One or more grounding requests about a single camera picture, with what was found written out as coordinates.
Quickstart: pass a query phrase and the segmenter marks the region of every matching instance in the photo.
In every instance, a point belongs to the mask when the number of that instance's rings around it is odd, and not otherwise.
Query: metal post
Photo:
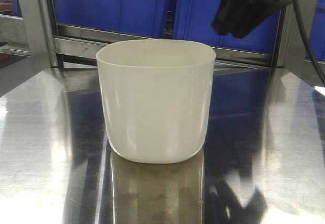
[[[48,67],[57,67],[48,0],[19,2],[35,74]]]
[[[305,30],[309,36],[314,20],[317,0],[299,0]],[[282,30],[275,49],[273,66],[285,67],[298,77],[303,77],[306,50],[300,37],[293,5],[284,10]]]

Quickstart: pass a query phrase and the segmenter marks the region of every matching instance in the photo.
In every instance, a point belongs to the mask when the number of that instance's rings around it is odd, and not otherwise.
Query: black cable
[[[323,85],[325,87],[325,75],[322,72],[322,70],[321,70],[321,68],[320,68],[320,66],[318,64],[318,61],[317,61],[317,59],[316,59],[316,57],[314,55],[314,52],[313,52],[313,50],[312,50],[312,48],[311,48],[311,46],[309,44],[309,40],[308,40],[307,35],[306,35],[306,31],[305,31],[303,19],[302,19],[302,16],[301,16],[298,0],[292,0],[292,2],[294,4],[296,20],[297,20],[297,23],[298,23],[299,32],[300,32],[301,38],[303,40],[305,49],[306,49],[307,53],[310,56],[311,63],[313,65],[316,73],[318,74],[319,78],[321,79],[321,81],[322,81],[322,83],[323,83]]]

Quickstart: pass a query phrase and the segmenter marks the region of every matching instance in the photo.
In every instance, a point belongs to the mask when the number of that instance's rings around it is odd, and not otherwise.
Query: white cup
[[[176,163],[202,147],[215,52],[183,40],[132,40],[97,55],[106,131],[130,161]]]

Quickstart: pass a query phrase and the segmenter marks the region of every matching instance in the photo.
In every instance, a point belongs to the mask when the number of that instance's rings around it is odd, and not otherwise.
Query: blue plastic bin
[[[317,60],[325,61],[325,0],[318,1],[310,43]]]
[[[169,0],[54,0],[58,22],[161,37]]]
[[[19,0],[11,0],[11,5],[12,5],[12,15],[21,17]]]
[[[279,13],[265,20],[245,38],[237,39],[231,34],[220,36],[211,27],[220,3],[221,0],[177,0],[173,38],[240,50],[273,52]]]

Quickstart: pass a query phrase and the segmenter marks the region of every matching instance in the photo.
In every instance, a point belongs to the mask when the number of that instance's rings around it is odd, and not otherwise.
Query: stainless steel table
[[[0,223],[325,223],[324,112],[286,70],[217,70],[203,150],[138,164],[97,71],[45,70],[0,98]]]

